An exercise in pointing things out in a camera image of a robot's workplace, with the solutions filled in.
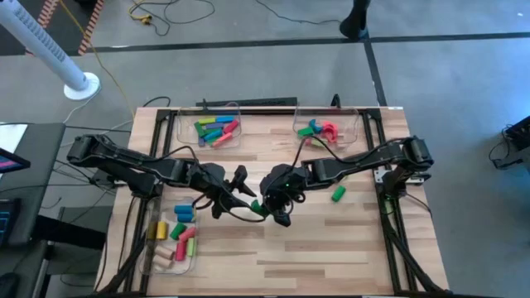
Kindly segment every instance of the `wooden table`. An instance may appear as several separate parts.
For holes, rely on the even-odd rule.
[[[139,108],[129,148],[148,154],[156,108]],[[381,108],[387,139],[409,136],[402,109]],[[243,135],[238,148],[200,151],[201,162],[222,165],[231,179],[236,167],[247,167],[246,183],[259,197],[259,183],[273,166],[291,164],[297,149],[292,116],[242,116]],[[373,127],[374,140],[377,140]],[[181,146],[176,136],[171,149]],[[158,152],[161,152],[163,134]],[[339,156],[367,151],[363,123],[359,138]],[[187,153],[174,157],[188,157]],[[300,160],[329,156],[325,151],[303,150]],[[306,192],[296,204],[292,225],[284,228],[268,218],[264,223],[245,223],[223,214],[213,219],[209,209],[199,213],[198,252],[195,268],[184,276],[151,276],[149,295],[360,295],[393,293],[379,221],[372,171],[350,175],[341,181],[347,192],[338,204],[330,200],[335,187]],[[408,192],[426,201],[422,187]],[[164,196],[197,197],[188,189],[164,187]],[[108,228],[108,262],[101,287],[118,269],[125,217],[131,202],[128,189],[118,191]],[[432,280],[447,288],[446,274],[429,214],[409,199],[401,199],[402,213],[412,255]],[[128,225],[124,258],[133,237],[138,203]],[[242,210],[242,216],[251,214]],[[402,259],[397,264],[402,287],[407,288]],[[135,274],[133,289],[138,289]]]

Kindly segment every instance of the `clear plastic bin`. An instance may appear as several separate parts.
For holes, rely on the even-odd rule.
[[[175,226],[178,224],[176,221],[176,214],[175,214],[175,205],[178,204],[191,204],[193,203],[193,198],[191,197],[184,197],[184,198],[176,198],[176,199],[163,199],[161,201],[160,205],[160,214],[159,214],[159,221],[165,221],[167,226],[167,239],[166,240],[157,240],[156,246],[163,246],[164,248],[170,249],[173,252],[176,251],[176,245],[178,244],[178,241],[173,240],[171,237],[169,237],[169,234],[171,231],[175,228]],[[146,248],[143,250],[142,254],[140,255],[140,262],[138,262],[138,270],[143,275],[183,275],[193,270],[193,267],[196,262],[197,258],[197,246],[199,245],[198,236],[199,236],[199,215],[195,212],[195,222],[194,223],[184,223],[187,228],[195,227],[195,253],[193,257],[188,257],[186,255],[185,260],[182,262],[177,262],[174,259],[171,262],[171,266],[168,268],[160,267],[155,263],[151,264],[151,270],[149,272],[144,271],[144,262],[145,262],[145,253],[147,250]]]
[[[213,148],[206,143],[203,147],[199,146],[199,135],[195,129],[195,123],[203,118],[213,117],[234,117],[239,125],[232,131],[232,139],[224,142],[221,146]],[[178,111],[175,120],[176,139],[178,142],[189,145],[195,151],[203,150],[222,150],[225,148],[238,147],[242,136],[241,111],[236,103],[228,103],[224,107],[208,108],[181,108]]]
[[[337,142],[328,142],[322,134],[315,135],[333,151],[346,149],[349,145],[357,141],[359,137],[361,116],[357,109],[329,108],[325,111],[320,110],[316,113],[314,109],[304,109],[297,106],[292,122],[292,131],[294,132],[294,137],[297,139],[297,142],[295,142],[297,147],[300,146],[300,141],[302,139],[302,137],[298,136],[298,131],[309,127],[309,122],[313,119],[316,120],[317,126],[322,126],[324,121],[334,123],[338,126],[339,136]],[[325,150],[324,147],[318,147],[311,144],[304,145],[304,148]]]

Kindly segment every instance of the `concrete floor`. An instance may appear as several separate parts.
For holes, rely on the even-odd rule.
[[[347,15],[350,0],[263,0],[280,14],[319,21]],[[339,37],[336,24],[312,26],[275,18],[253,1],[213,0],[216,13],[168,36],[132,23],[129,1],[107,1],[93,35],[95,46]],[[191,0],[170,10],[175,19],[208,7]],[[371,36],[505,33],[530,31],[530,3],[523,0],[378,0],[369,14]],[[374,44],[388,105],[403,106],[411,131],[424,137],[435,157],[426,183],[450,288],[462,294],[524,297],[530,292],[530,190],[523,168],[497,171],[488,161],[507,123],[530,114],[530,39]],[[134,106],[167,95],[173,106],[210,100],[297,96],[304,105],[328,105],[334,93],[348,105],[377,105],[363,45],[274,46],[212,50],[106,53],[106,67]],[[112,80],[93,55],[75,57],[103,89],[69,124],[112,127],[131,118]],[[0,119],[58,122],[78,105],[37,59],[0,57]],[[81,131],[67,130],[64,142]],[[125,145],[128,136],[109,134]],[[64,160],[68,147],[60,151]],[[52,182],[69,178],[53,175]],[[97,189],[49,188],[44,205],[88,206]],[[107,196],[101,205],[111,205]],[[43,210],[55,215],[56,209]],[[93,276],[69,276],[90,283]],[[48,297],[86,293],[54,279]]]

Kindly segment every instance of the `black metal frame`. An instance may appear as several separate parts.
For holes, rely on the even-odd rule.
[[[295,112],[296,107],[292,108],[268,108],[268,109],[241,109],[242,115],[293,115]],[[373,141],[373,135],[372,135],[372,128],[370,126],[370,120],[375,121],[375,125],[377,128],[378,133],[378,140],[379,143],[383,143],[386,141],[385,135],[384,135],[384,128],[383,128],[383,120],[381,117],[381,112],[378,108],[358,108],[358,109],[333,109],[333,108],[307,108],[305,109],[305,112],[314,113],[315,115],[355,115],[359,114],[360,117],[363,119],[364,124],[364,133],[366,135],[366,141],[368,143],[368,149],[374,148],[374,141]],[[176,115],[178,114],[178,110],[170,110],[170,109],[159,109],[157,111],[157,118],[155,121],[155,127],[153,130],[153,137],[151,142],[151,149],[149,151],[150,156],[156,156],[157,155],[157,148],[158,148],[158,142],[160,140],[160,134],[162,130],[162,124],[164,122],[167,122],[167,128],[165,133],[165,139],[162,147],[162,155],[165,155],[169,153],[170,147],[171,147],[171,141],[172,141],[172,133],[173,133],[173,127],[175,125],[175,119]],[[376,186],[376,192],[378,194],[378,206],[381,212],[386,212],[384,202],[384,193],[381,192],[378,187]],[[405,226],[403,222],[402,212],[400,209],[400,205],[398,202],[393,202],[393,209],[395,212],[393,213],[394,221],[396,223],[396,231],[397,236],[399,237],[399,240],[401,241],[402,245],[405,248],[408,248],[407,243],[407,235],[405,232]],[[140,203],[140,207],[138,209],[138,215],[137,215],[137,222],[134,229],[134,235],[132,239],[132,248],[136,247],[138,244],[138,241],[140,241],[140,238],[142,236],[142,225],[145,220],[145,216],[147,213],[147,201],[143,200]],[[393,242],[389,235],[386,234],[386,231],[383,230],[383,236],[384,236],[384,242],[385,242],[385,248],[387,251],[388,256],[388,267],[390,270],[390,277],[392,280],[393,285],[393,291],[394,293],[402,292],[403,289],[401,288],[401,281],[399,278],[398,273],[398,265],[396,261],[396,256],[393,249]],[[407,283],[408,283],[408,290],[416,292],[417,291],[417,284],[416,284],[416,278],[414,276],[414,273],[412,272],[411,268],[408,266],[406,262],[404,262],[405,271],[407,275]],[[132,284],[133,284],[133,275],[134,271],[129,272],[126,280],[125,285],[123,288],[124,292],[131,291]],[[140,292],[143,294],[147,293],[147,286],[149,282],[149,275],[142,275],[141,281],[140,281]]]

